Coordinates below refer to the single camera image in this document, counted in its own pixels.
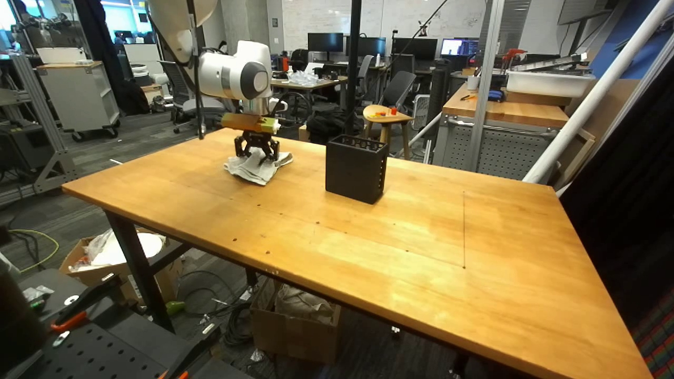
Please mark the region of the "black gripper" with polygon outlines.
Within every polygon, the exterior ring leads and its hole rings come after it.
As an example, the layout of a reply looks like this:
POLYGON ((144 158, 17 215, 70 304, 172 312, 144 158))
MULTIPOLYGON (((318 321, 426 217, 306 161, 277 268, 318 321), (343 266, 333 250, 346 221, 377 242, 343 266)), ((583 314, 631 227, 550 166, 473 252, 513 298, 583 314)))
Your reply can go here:
POLYGON ((245 131, 241 137, 233 140, 233 148, 235 148, 235 158, 241 161, 249 158, 252 148, 260 148, 263 151, 263 158, 260 161, 260 166, 261 166, 263 162, 277 161, 280 144, 273 141, 270 132, 245 131))

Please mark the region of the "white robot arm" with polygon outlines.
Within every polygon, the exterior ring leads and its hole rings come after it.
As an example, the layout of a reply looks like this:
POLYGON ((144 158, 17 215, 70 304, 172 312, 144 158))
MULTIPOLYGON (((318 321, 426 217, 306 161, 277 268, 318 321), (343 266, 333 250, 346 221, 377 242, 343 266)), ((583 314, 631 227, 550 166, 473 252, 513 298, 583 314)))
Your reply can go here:
POLYGON ((271 92, 270 46, 241 41, 233 55, 207 50, 197 57, 197 92, 241 104, 241 111, 222 119, 223 128, 238 131, 233 150, 238 158, 249 158, 250 150, 263 151, 260 162, 273 162, 280 144, 273 140, 277 120, 273 111, 280 99, 271 92))

